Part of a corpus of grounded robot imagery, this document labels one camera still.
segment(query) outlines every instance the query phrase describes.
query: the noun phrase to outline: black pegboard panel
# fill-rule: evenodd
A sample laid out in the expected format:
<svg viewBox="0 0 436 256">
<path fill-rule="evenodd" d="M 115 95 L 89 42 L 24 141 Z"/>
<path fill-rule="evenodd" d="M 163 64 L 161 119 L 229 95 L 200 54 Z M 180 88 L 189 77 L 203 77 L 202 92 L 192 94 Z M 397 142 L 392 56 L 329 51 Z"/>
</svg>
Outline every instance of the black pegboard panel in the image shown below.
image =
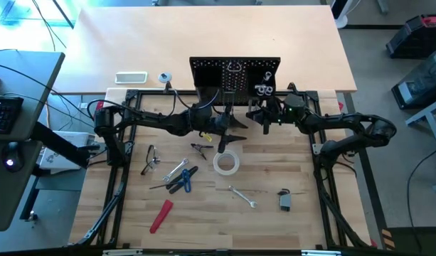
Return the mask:
<svg viewBox="0 0 436 256">
<path fill-rule="evenodd" d="M 220 93 L 215 105 L 233 103 L 246 105 L 251 97 L 257 96 L 256 85 L 262 82 L 276 91 L 275 73 L 280 58 L 248 58 L 248 57 L 190 57 L 189 62 L 194 85 L 201 101 L 209 101 L 216 90 Z M 265 74 L 271 74 L 264 81 Z"/>
</svg>

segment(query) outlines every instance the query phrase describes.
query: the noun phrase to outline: wooden table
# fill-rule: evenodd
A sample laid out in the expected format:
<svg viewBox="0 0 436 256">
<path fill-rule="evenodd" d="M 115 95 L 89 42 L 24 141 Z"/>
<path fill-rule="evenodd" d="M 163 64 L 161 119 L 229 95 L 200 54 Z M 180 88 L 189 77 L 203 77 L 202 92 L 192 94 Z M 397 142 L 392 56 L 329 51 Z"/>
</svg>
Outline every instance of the wooden table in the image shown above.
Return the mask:
<svg viewBox="0 0 436 256">
<path fill-rule="evenodd" d="M 189 57 L 281 57 L 278 89 L 356 91 L 329 6 L 175 6 L 83 9 L 54 89 L 106 92 L 115 73 L 147 71 L 145 85 L 194 90 Z"/>
<path fill-rule="evenodd" d="M 106 99 L 121 102 L 125 93 L 125 89 L 109 89 Z M 323 114 L 339 113 L 334 91 L 319 92 L 319 96 Z M 188 104 L 197 101 L 196 97 L 184 99 Z M 145 96 L 142 108 L 168 113 L 172 108 L 172 96 Z M 176 112 L 181 110 L 183 106 L 177 104 Z M 130 242 L 131 247 L 165 249 L 314 249 L 316 244 L 325 245 L 308 136 L 293 125 L 272 125 L 270 134 L 262 135 L 262 127 L 244 117 L 245 111 L 247 107 L 236 107 L 235 115 L 249 129 L 233 130 L 231 134 L 248 139 L 227 146 L 238 154 L 241 161 L 239 170 L 232 176 L 220 176 L 213 170 L 218 137 L 213 137 L 215 149 L 205 150 L 208 158 L 205 161 L 190 146 L 190 143 L 207 144 L 197 132 L 175 137 L 164 130 L 137 127 L 119 245 Z M 326 135 L 327 139 L 335 140 L 345 137 L 343 130 L 330 130 Z M 161 163 L 155 171 L 140 176 L 150 144 L 158 148 Z M 191 193 L 180 190 L 170 195 L 164 188 L 149 190 L 151 186 L 163 184 L 162 177 L 185 157 L 190 161 L 189 167 L 199 167 L 191 179 Z M 96 161 L 103 159 L 105 156 L 99 156 Z M 110 167 L 106 164 L 96 164 L 88 169 L 70 235 L 71 242 L 82 238 L 101 214 L 109 174 Z M 336 165 L 334 174 L 344 217 L 369 243 L 353 172 Z M 228 190 L 229 185 L 257 201 L 258 207 L 252 209 Z M 280 210 L 277 193 L 281 188 L 288 188 L 292 193 L 290 212 Z M 157 232 L 150 234 L 149 228 L 166 199 L 174 202 L 174 207 Z M 107 241 L 113 216 L 110 220 Z"/>
</svg>

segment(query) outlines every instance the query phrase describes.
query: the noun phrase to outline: metal wrench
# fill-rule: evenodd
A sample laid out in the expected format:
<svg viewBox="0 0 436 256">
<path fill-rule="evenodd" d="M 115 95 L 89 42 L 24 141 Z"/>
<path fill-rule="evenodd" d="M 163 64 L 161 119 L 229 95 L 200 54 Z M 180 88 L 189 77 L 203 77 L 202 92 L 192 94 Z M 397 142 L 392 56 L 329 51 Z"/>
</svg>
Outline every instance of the metal wrench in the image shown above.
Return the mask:
<svg viewBox="0 0 436 256">
<path fill-rule="evenodd" d="M 163 178 L 162 178 L 162 180 L 165 182 L 165 183 L 167 183 L 167 182 L 169 182 L 170 181 L 170 178 L 177 172 L 177 171 L 179 171 L 179 170 L 181 170 L 181 168 L 183 168 L 183 166 L 185 166 L 185 165 L 187 165 L 189 163 L 189 160 L 188 159 L 183 159 L 183 161 L 181 161 L 181 163 L 177 166 L 177 167 L 175 167 L 175 169 L 174 170 L 172 170 L 171 172 L 170 172 L 170 174 L 167 174 L 166 176 L 164 176 Z"/>
<path fill-rule="evenodd" d="M 257 202 L 256 201 L 249 200 L 249 198 L 247 198 L 245 195 L 243 195 L 241 192 L 239 192 L 234 186 L 229 186 L 229 190 L 233 191 L 234 193 L 236 193 L 237 195 L 239 195 L 243 199 L 245 199 L 249 203 L 251 208 L 256 208 L 257 207 Z"/>
</svg>

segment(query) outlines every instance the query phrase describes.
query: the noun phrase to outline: eyeglasses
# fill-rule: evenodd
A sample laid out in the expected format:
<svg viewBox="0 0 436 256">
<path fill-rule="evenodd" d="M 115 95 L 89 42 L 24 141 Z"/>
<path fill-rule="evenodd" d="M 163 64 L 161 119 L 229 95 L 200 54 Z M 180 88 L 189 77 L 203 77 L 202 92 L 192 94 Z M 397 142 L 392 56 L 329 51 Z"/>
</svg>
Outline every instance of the eyeglasses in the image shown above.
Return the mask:
<svg viewBox="0 0 436 256">
<path fill-rule="evenodd" d="M 149 145 L 148 147 L 148 152 L 147 152 L 147 157 L 145 158 L 145 161 L 147 163 L 147 165 L 144 167 L 144 169 L 142 170 L 142 172 L 140 173 L 140 175 L 145 175 L 145 173 L 150 170 L 153 169 L 155 164 L 158 164 L 161 159 L 158 157 L 157 152 L 156 152 L 156 147 L 153 145 Z"/>
</svg>

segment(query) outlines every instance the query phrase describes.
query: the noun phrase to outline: clear tape roll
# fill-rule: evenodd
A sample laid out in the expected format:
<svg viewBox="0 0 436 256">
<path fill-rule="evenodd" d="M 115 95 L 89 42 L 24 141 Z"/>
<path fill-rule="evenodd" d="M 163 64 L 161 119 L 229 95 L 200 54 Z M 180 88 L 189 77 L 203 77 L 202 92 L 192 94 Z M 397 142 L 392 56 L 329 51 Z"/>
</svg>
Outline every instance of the clear tape roll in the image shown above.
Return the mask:
<svg viewBox="0 0 436 256">
<path fill-rule="evenodd" d="M 221 160 L 223 157 L 231 157 L 233 159 L 233 163 L 235 164 L 233 166 L 233 168 L 229 171 L 224 171 L 222 170 L 219 165 L 218 162 L 219 160 Z M 215 158 L 213 159 L 213 168 L 215 169 L 215 171 L 217 171 L 220 175 L 224 175 L 224 176 L 229 176 L 234 174 L 236 171 L 238 171 L 238 168 L 240 168 L 240 159 L 238 158 L 237 154 L 234 151 L 228 150 L 226 149 L 222 154 L 221 153 L 217 153 L 215 155 Z"/>
</svg>

